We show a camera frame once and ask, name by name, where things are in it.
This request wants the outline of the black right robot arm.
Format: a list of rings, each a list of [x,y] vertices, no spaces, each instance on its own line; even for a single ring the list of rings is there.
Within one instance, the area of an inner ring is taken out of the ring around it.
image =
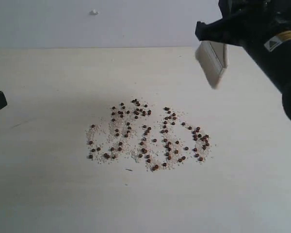
[[[282,95],[291,120],[291,0],[221,0],[222,18],[197,22],[195,57],[212,88],[228,67],[227,46],[242,47]]]

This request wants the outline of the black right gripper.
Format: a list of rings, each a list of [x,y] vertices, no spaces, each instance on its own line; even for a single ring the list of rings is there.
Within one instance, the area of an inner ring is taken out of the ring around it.
[[[197,22],[199,41],[243,46],[265,40],[272,49],[291,40],[291,0],[220,0],[218,6],[222,19]]]

